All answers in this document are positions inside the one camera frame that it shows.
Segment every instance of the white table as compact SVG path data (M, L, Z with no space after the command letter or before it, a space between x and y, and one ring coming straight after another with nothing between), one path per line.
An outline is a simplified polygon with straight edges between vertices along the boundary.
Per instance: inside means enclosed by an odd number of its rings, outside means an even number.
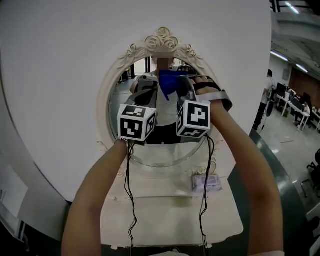
M283 111L282 111L282 115L281 115L282 117L284 116L285 110L286 110L286 108L287 108L288 105L289 105L291 108L293 108L295 111L297 111L297 112L299 112L299 113L302 114L302 120L301 120L300 124L298 125L298 131L301 130L301 126L303 125L304 120L305 120L305 118L306 118L305 123L304 123L304 126L303 126L303 128L302 128L302 131L303 131L303 130L305 129L306 125L307 125L307 122L308 122L308 119L309 119L310 115L309 115L308 113L306 113L306 112L301 111L299 108L297 108L295 105L293 105L293 104L291 103L291 101L289 101L289 99L285 99L285 98L283 98L283 97L281 97L281 96L279 96L279 95L277 95L277 98L279 98L280 100L282 100L282 101L285 102L285 105L284 105L284 108L283 108Z
M316 129L315 129L315 131L317 131L317 130L320 129L320 116L319 116L319 114L318 114L316 111L314 111L314 110L312 110L312 113L313 113L317 118L319 118L319 123L318 123L318 125L316 126Z
M220 135L213 137L217 142L223 139ZM183 146L194 148L192 144L194 143L183 143ZM180 145L171 144L167 148L168 145L151 144L148 147L150 152L157 152L159 156L168 158L169 161L170 158L165 151L172 154L179 154L179 151L183 153ZM222 242L244 230L228 182L229 170L232 170L235 160L226 143L216 143L216 148L219 150L214 152L215 173L220 176L222 190L207 193L208 209L203 215L202 222L209 244ZM143 150L139 147L134 152L138 156L142 153ZM208 165L206 140L193 156L198 159L196 162L194 158L189 157L182 163L167 168L152 168L137 161L130 162L130 186L138 219L132 232L136 246L202 244L199 228L202 193L191 191L191 177L198 168L205 168ZM115 179L101 213L101 243L105 245L117 247L131 245L128 230L133 216L132 203L125 191L126 164L124 161L120 168L122 175Z

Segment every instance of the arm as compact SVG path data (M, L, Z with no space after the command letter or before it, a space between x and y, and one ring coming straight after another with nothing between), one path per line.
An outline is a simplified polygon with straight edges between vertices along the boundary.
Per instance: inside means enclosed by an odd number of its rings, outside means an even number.
M310 111L310 107L309 106L306 106L304 111L310 115L311 111Z
M119 140L94 164L84 178L66 221L62 256L101 256L100 215L126 156L126 142Z
M205 87L197 94L212 93ZM222 134L236 161L250 201L248 254L283 251L283 215L272 170L253 141L238 126L221 101L211 103L211 122Z
M131 92L132 94L135 93L135 89L136 89L138 83L139 83L139 77L136 78L136 80L133 82L133 84L132 84L131 87L130 87L130 92Z

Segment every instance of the gray floor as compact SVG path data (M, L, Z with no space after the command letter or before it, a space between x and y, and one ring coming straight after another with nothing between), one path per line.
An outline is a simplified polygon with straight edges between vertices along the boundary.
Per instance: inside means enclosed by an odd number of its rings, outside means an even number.
M273 109L260 136L286 170L308 212L320 203L320 198L313 193L309 183L303 185L308 194L308 198L305 198L301 182L310 178L307 165L315 161L315 153L320 148L320 136L314 127L306 126L303 131L298 131L292 123L294 119L291 114L287 118L281 117L281 113Z

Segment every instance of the black cable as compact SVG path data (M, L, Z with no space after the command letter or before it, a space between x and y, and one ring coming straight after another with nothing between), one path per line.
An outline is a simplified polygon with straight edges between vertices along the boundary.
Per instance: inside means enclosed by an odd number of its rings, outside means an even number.
M204 256L207 256L207 255L209 255L209 249L208 249L207 236L203 232L202 215L208 209L207 184L208 184L209 171L210 171L210 167L211 167L211 159L212 159L212 156L213 156L214 150L215 150L215 143L214 143L213 139L210 138L207 134L205 136L206 136L206 139L208 142L208 147L209 147L209 160L208 160L208 165L207 165L206 172L205 172L205 182L204 182L203 197L202 197L202 203L201 203L200 214L199 214L199 221L200 221L200 230L201 230L201 234L202 234L203 254L204 254Z
M126 193L128 194L128 196L131 199L132 202L132 214L133 214L133 222L130 225L130 229L129 229L129 236L131 238L131 247L130 247L130 255L132 256L132 250L134 247L134 237L132 236L132 230L134 229L135 225L137 224L137 217L135 214L135 201L134 201L134 196L132 195L131 189L130 189L130 159L133 153L133 149L134 149L135 143L130 146L130 142L128 141L128 146L127 146L127 163L126 163L126 174L125 174L125 181L124 181L124 189L126 191Z

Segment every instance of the hand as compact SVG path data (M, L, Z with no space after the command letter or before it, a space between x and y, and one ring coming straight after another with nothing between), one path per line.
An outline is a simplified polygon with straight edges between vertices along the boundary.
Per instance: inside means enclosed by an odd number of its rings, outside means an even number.
M181 71L182 72L189 72L189 67L187 67L187 66L186 67L182 67Z
M131 85L131 87L130 87L130 92L131 92L132 94L135 93L136 87L137 87L140 79L141 79L141 76L139 76L139 77L133 82L133 84Z
M212 79L208 79L205 76L203 76L201 78L200 77L195 77L194 80L191 80L191 82L194 85L195 84L199 84L199 83L203 83L203 82L214 83L214 81ZM212 88L212 87L208 87L208 86L195 91L196 95L216 93L216 92L219 92L216 88ZM224 105L223 105L221 100L211 101L211 112L220 113L222 111L225 111L225 108L224 108Z

